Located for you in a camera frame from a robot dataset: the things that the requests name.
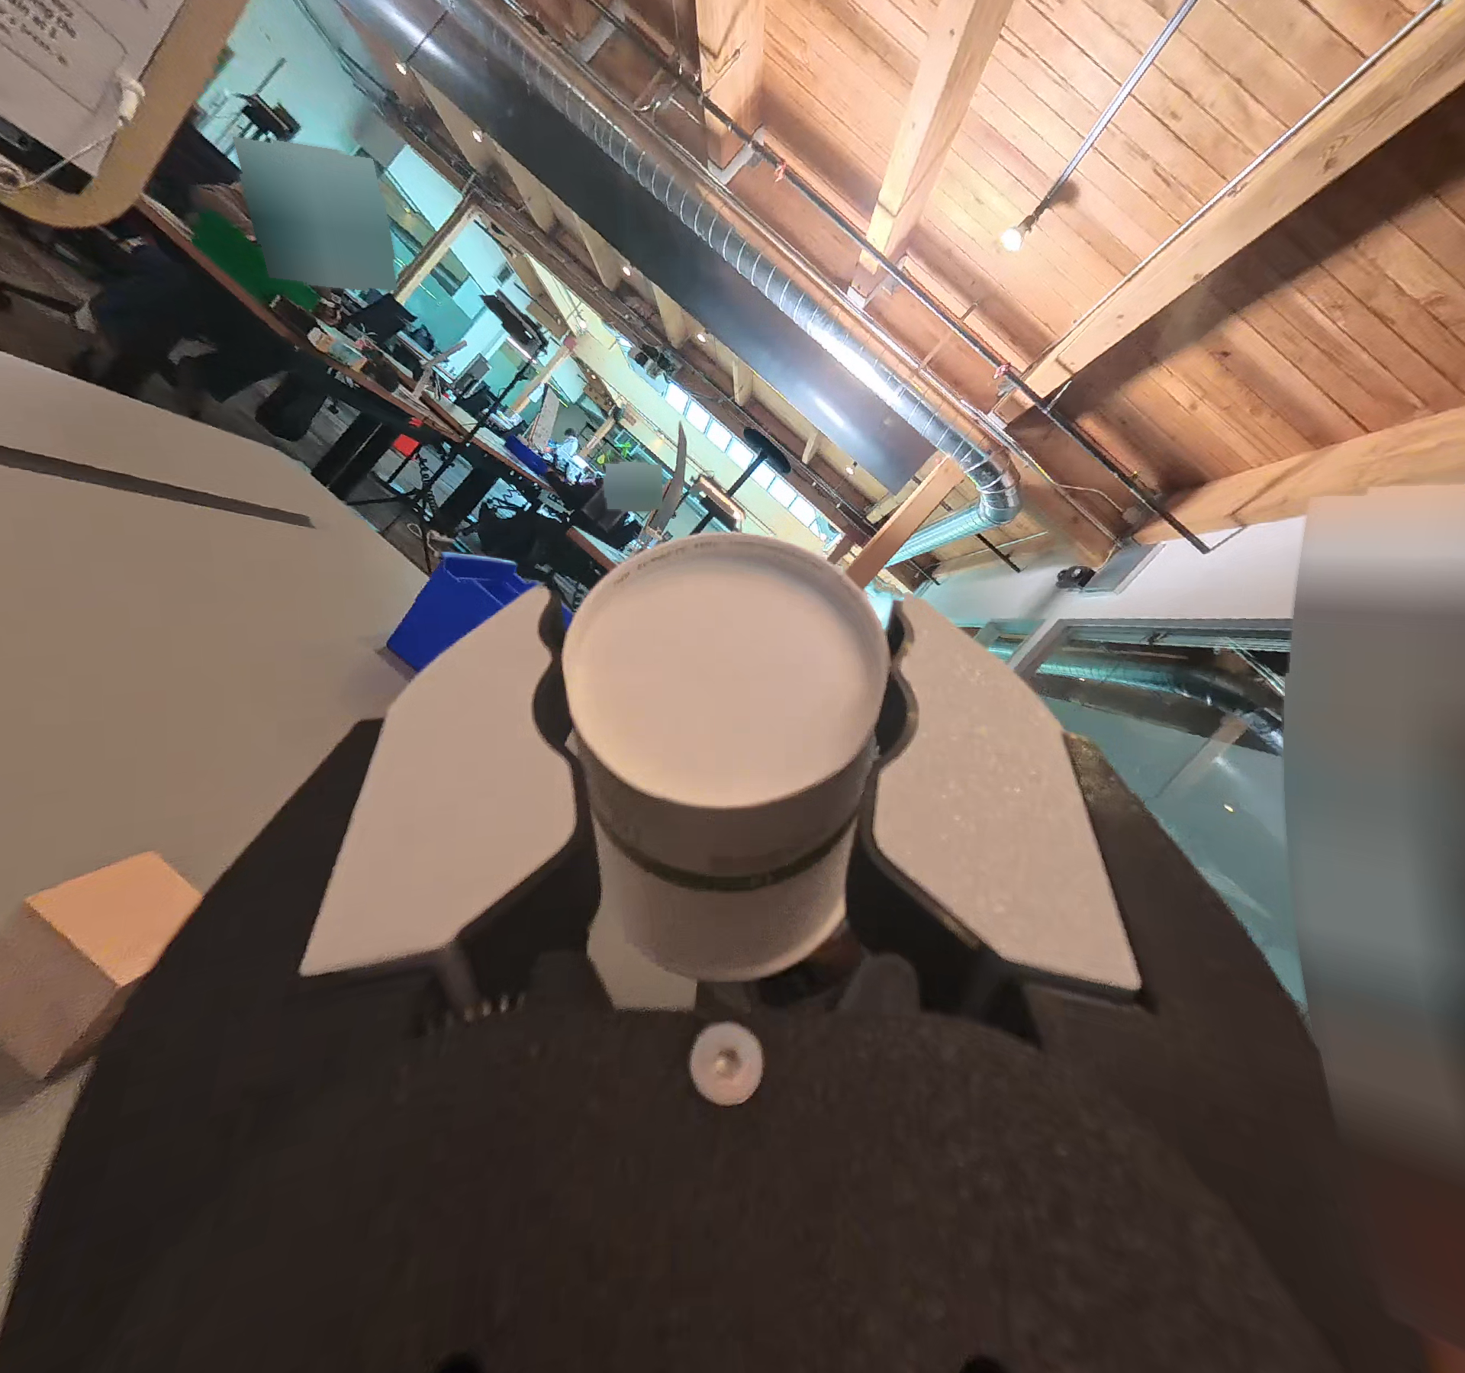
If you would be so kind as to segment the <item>instruction sheet on stand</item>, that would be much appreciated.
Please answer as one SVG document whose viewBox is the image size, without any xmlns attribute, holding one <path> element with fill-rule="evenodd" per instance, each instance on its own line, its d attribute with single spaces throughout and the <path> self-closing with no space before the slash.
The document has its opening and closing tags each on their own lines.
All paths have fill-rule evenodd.
<svg viewBox="0 0 1465 1373">
<path fill-rule="evenodd" d="M 220 50 L 230 44 L 247 5 L 250 0 L 185 0 L 140 76 L 144 99 L 138 119 L 112 138 L 100 171 L 75 192 L 51 178 L 45 187 L 6 196 L 6 209 L 51 227 L 96 227 L 130 212 L 185 119 L 195 97 L 210 81 Z"/>
</svg>

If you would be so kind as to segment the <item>blue plastic bin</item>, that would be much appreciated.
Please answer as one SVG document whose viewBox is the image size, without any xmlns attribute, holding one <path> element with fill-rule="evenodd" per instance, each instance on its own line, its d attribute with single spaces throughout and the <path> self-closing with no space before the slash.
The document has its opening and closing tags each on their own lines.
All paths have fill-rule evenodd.
<svg viewBox="0 0 1465 1373">
<path fill-rule="evenodd" d="M 420 671 L 533 590 L 539 590 L 539 581 L 524 581 L 501 556 L 443 556 L 390 632 L 387 652 Z"/>
</svg>

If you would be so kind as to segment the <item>wooden cube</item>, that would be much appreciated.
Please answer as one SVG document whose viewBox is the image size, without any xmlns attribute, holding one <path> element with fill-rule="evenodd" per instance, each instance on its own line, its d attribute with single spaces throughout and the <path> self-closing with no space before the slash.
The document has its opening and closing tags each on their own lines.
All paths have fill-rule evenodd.
<svg viewBox="0 0 1465 1373">
<path fill-rule="evenodd" d="M 0 927 L 0 1045 L 16 1071 L 45 1082 L 87 1062 L 200 900 L 164 856 L 27 896 Z"/>
</svg>

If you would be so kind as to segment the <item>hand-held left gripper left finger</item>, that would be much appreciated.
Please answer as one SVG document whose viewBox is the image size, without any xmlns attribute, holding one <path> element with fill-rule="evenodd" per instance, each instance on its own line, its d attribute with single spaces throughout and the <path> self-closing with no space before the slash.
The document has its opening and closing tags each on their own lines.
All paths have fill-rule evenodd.
<svg viewBox="0 0 1465 1373">
<path fill-rule="evenodd" d="M 536 721 L 554 593 L 439 652 L 387 711 L 298 974 L 433 967 L 470 977 L 465 927 L 578 833 L 574 761 Z"/>
</svg>

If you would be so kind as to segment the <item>ceiling spot lamp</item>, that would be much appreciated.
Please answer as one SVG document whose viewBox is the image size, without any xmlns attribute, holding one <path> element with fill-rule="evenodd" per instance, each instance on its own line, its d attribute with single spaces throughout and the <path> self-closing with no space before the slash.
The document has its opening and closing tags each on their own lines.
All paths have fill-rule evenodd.
<svg viewBox="0 0 1465 1373">
<path fill-rule="evenodd" d="M 1076 183 L 1071 178 L 1055 183 L 1011 227 L 999 231 L 999 248 L 1015 251 L 1035 238 L 1039 218 L 1071 199 L 1076 199 Z"/>
</svg>

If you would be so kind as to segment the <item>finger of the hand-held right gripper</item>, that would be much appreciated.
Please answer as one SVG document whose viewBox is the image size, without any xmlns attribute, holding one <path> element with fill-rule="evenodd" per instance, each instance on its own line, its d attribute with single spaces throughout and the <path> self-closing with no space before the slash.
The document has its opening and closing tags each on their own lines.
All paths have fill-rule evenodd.
<svg viewBox="0 0 1465 1373">
<path fill-rule="evenodd" d="M 1308 1025 L 1350 1141 L 1460 1177 L 1465 499 L 1311 500 L 1288 680 Z"/>
</svg>

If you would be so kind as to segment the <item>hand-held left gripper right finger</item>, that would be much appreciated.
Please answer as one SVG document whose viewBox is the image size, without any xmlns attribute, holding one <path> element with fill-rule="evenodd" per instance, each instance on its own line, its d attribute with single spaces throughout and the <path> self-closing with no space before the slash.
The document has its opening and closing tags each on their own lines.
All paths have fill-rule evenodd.
<svg viewBox="0 0 1465 1373">
<path fill-rule="evenodd" d="M 1050 705 L 933 604 L 892 604 L 903 733 L 871 856 L 980 963 L 1135 1000 L 1140 967 Z"/>
</svg>

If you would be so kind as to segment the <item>wooden background desk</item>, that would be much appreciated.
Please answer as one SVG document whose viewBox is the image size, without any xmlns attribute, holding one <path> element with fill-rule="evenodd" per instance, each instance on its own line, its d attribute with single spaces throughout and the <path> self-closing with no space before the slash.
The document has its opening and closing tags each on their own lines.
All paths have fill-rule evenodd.
<svg viewBox="0 0 1465 1373">
<path fill-rule="evenodd" d="M 258 303 L 252 295 L 247 295 L 220 264 L 210 264 L 192 246 L 192 218 L 180 218 L 153 196 L 138 196 L 135 212 L 149 224 L 158 246 L 169 248 L 169 258 L 183 258 L 210 286 L 220 286 L 258 326 L 266 326 L 275 342 L 286 342 L 310 369 L 318 369 L 314 384 L 322 384 L 328 398 L 346 403 L 358 415 L 314 466 L 314 480 L 328 483 L 336 499 L 353 499 L 358 483 L 376 468 L 383 458 L 393 451 L 403 436 L 415 447 L 473 447 L 473 441 L 443 415 L 438 415 L 424 398 L 373 380 L 373 369 L 390 364 L 387 351 L 353 342 L 332 319 L 318 324 L 314 312 L 306 314 L 283 300 Z"/>
</svg>

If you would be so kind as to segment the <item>metal air duct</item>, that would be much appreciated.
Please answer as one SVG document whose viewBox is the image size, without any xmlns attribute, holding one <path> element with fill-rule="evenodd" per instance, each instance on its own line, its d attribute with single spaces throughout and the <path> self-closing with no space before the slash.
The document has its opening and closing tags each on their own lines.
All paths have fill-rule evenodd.
<svg viewBox="0 0 1465 1373">
<path fill-rule="evenodd" d="M 889 491 L 928 458 L 976 483 L 976 532 L 1023 516 L 999 441 L 960 423 L 837 319 L 752 216 L 514 0 L 339 0 L 393 57 Z"/>
</svg>

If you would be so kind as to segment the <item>stack of green bins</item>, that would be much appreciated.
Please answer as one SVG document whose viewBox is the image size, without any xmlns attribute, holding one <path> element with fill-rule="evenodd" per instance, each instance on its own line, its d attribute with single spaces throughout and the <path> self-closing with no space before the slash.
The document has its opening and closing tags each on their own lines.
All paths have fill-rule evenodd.
<svg viewBox="0 0 1465 1373">
<path fill-rule="evenodd" d="M 231 218 L 226 218 L 220 212 L 195 212 L 192 218 L 192 246 L 220 264 L 247 295 L 252 295 L 258 303 L 289 303 L 298 312 L 314 312 L 318 307 L 318 290 L 306 281 L 286 281 L 275 276 L 266 264 L 262 246 L 236 227 Z"/>
</svg>

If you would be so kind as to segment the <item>white green-banded paper cup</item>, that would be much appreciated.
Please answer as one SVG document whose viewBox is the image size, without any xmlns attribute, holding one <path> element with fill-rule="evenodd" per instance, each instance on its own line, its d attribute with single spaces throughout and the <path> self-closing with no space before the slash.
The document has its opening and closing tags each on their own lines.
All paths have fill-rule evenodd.
<svg viewBox="0 0 1465 1373">
<path fill-rule="evenodd" d="M 752 981 L 837 933 L 889 671 L 867 593 L 780 537 L 678 537 L 582 603 L 574 750 L 642 958 Z"/>
</svg>

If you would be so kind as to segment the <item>black floor lamp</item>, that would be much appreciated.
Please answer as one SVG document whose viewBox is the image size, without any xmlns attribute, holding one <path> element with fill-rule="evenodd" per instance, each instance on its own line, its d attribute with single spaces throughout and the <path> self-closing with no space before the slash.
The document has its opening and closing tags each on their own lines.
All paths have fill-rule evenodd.
<svg viewBox="0 0 1465 1373">
<path fill-rule="evenodd" d="M 742 447 L 747 447 L 747 466 L 729 483 L 729 499 L 740 499 L 742 483 L 756 483 L 788 519 L 788 500 L 797 499 L 797 491 L 788 483 L 788 472 L 791 472 L 788 451 L 758 427 L 742 433 Z"/>
</svg>

